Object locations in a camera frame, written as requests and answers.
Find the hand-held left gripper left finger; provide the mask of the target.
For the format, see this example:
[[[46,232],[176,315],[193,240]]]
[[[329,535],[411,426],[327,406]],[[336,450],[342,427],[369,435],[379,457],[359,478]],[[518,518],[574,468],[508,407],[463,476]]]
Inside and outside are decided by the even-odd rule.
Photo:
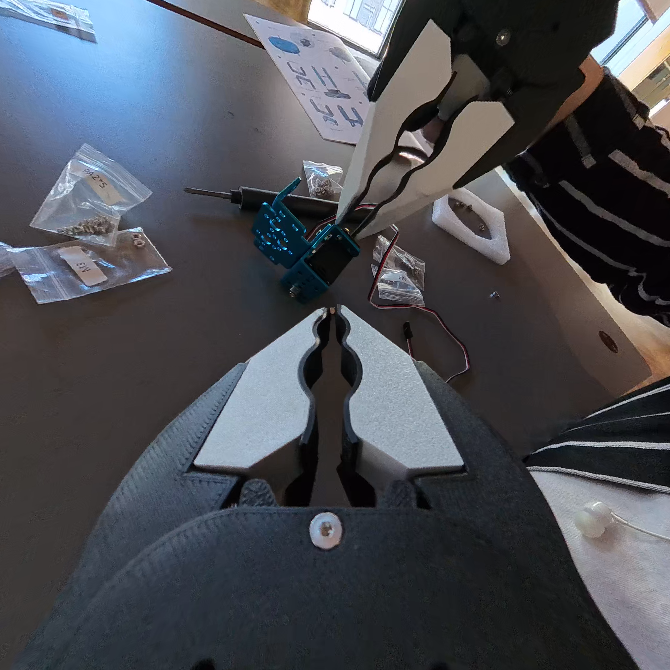
[[[283,505],[307,505],[318,467],[312,392],[322,376],[330,311],[321,307],[256,355],[225,401],[194,467],[264,480]]]

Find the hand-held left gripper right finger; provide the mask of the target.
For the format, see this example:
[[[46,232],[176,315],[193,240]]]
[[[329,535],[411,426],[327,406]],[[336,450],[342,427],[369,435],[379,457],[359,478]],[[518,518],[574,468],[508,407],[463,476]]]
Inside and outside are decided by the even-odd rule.
[[[349,385],[337,472],[351,505],[376,505],[396,481],[461,475],[465,461],[409,354],[346,306],[335,309]]]

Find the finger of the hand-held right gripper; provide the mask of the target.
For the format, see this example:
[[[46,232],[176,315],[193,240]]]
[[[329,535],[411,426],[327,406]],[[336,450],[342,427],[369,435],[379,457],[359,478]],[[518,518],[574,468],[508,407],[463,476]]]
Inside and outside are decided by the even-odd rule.
[[[373,100],[373,94],[368,94],[370,106],[344,180],[336,219],[338,225],[353,225],[352,217],[357,207],[367,199],[370,189],[376,189],[378,205],[360,225],[371,219],[380,203],[410,171],[395,172],[397,181],[391,180],[387,171],[399,154],[403,134],[412,132],[415,126],[420,129],[427,124],[423,117],[427,115],[432,119],[436,115],[436,106],[444,96],[454,92],[456,81],[450,38],[430,20],[376,100]],[[471,94],[457,105],[444,128],[451,126],[467,104],[476,101],[488,102]]]
[[[514,125],[499,102],[471,102],[443,129],[429,159],[406,172],[379,205],[369,221],[361,224],[358,238],[403,222],[492,168],[485,155]]]

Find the small clear parts bag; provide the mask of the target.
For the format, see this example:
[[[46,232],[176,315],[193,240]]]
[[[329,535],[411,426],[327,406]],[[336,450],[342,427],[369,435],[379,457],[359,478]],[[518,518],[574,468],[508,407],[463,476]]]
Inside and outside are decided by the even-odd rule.
[[[381,258],[389,247],[389,244],[390,240],[388,238],[384,237],[383,235],[377,236],[373,248],[373,261],[371,264],[373,276],[376,275]],[[385,262],[383,271],[403,270],[423,291],[425,283],[425,268],[426,263],[424,260],[403,250],[398,245],[394,245],[393,250],[390,252]]]

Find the blue servo bracket assembly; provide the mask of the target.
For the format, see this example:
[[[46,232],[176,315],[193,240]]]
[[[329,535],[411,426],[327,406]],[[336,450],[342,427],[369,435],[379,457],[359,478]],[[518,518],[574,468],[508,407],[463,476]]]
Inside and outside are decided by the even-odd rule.
[[[261,253],[287,270],[281,285],[291,297],[306,304],[327,292],[345,267],[360,255],[360,247],[349,232],[330,218],[313,237],[306,237],[305,226],[287,206],[289,195],[300,181],[296,178],[271,204],[261,205],[252,231]]]

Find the person's right forearm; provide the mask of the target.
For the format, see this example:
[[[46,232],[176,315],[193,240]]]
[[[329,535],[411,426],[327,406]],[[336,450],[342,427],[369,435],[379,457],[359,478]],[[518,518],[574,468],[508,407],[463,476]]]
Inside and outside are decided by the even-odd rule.
[[[580,71],[583,75],[583,82],[580,88],[565,99],[553,118],[548,122],[548,125],[542,130],[539,137],[536,138],[531,145],[527,146],[526,149],[522,150],[523,153],[530,149],[531,146],[539,143],[544,135],[548,134],[548,132],[559,123],[564,122],[568,116],[574,114],[574,112],[594,93],[604,78],[604,67],[599,64],[593,55],[589,55],[580,64]]]

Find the dark desk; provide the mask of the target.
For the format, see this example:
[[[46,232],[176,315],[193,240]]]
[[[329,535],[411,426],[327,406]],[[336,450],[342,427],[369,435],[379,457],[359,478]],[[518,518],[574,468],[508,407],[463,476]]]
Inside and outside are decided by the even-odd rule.
[[[260,47],[147,1],[80,1],[96,43],[1,17],[1,241],[52,244],[31,219],[89,143],[153,194],[124,218],[172,272],[39,305],[1,279],[1,668],[51,610],[98,515],[155,436],[229,369],[319,305],[344,304],[443,378],[459,348],[422,313],[366,302],[373,242],[322,301],[298,304],[253,244],[253,218],[186,186],[280,191],[304,159],[346,168]],[[454,381],[518,453],[649,376],[533,221],[506,214],[506,265],[431,222],[399,225],[425,300],[464,342]],[[498,291],[500,299],[490,299]]]

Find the white instruction booklet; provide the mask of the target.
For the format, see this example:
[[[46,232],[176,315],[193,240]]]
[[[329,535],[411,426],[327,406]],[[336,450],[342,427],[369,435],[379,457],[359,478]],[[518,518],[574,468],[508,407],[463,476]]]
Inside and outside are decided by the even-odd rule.
[[[369,110],[370,77],[335,35],[245,14],[321,137],[355,146]]]

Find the crumpled bag of silver screws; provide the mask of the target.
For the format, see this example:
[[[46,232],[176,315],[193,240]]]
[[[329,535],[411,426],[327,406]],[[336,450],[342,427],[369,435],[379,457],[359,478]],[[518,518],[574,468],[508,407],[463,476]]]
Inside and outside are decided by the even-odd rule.
[[[303,161],[306,183],[311,198],[338,202],[342,193],[343,169],[337,165]]]

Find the black striped shirt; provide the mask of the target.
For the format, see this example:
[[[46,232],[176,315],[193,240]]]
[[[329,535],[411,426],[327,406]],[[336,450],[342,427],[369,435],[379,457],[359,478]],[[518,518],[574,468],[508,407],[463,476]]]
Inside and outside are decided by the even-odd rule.
[[[504,169],[591,280],[669,327],[669,133],[632,92],[606,75]],[[595,411],[524,463],[669,490],[669,378]]]

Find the black screwdriver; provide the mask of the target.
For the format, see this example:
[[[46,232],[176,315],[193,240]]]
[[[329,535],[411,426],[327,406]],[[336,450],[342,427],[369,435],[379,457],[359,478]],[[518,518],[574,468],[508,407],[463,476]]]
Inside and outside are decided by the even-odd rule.
[[[271,205],[279,195],[277,192],[249,187],[232,189],[230,192],[185,187],[184,191],[188,194],[223,199],[239,206],[241,210],[253,212],[257,212],[263,204]],[[338,212],[337,202],[292,194],[283,198],[283,204],[297,218],[322,220],[335,216]]]

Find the zip bag of nuts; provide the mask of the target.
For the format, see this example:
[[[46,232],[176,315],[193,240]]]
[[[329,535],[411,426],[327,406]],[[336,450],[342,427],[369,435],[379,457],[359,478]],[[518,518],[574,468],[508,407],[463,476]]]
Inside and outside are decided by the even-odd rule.
[[[142,228],[121,231],[113,246],[72,240],[10,247],[7,254],[37,304],[88,296],[172,271]]]

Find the zip bag of screws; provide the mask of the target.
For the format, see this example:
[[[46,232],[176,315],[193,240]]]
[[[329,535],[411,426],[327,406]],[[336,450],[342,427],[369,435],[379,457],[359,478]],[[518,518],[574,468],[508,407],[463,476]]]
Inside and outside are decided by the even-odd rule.
[[[122,216],[151,195],[120,163],[84,143],[66,164],[30,227],[114,247]]]

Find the white garment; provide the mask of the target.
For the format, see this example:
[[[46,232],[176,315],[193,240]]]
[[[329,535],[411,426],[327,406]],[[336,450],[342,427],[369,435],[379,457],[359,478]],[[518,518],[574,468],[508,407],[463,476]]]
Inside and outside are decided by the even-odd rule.
[[[584,537],[575,515],[600,501],[617,515],[669,536],[669,490],[617,479],[531,467],[583,582],[640,669],[669,668],[669,542],[619,524],[598,539]]]

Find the white foam frame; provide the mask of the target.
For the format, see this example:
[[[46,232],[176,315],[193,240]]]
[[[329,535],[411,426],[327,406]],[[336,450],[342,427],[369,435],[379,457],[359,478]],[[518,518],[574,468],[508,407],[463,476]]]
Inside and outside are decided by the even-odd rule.
[[[456,206],[452,204],[453,198],[466,204],[472,203],[474,211],[469,213],[477,215],[480,222],[488,226],[489,238],[481,236],[461,221]],[[433,203],[432,222],[498,265],[506,264],[510,259],[504,213],[467,189],[456,189],[451,194],[436,200]]]

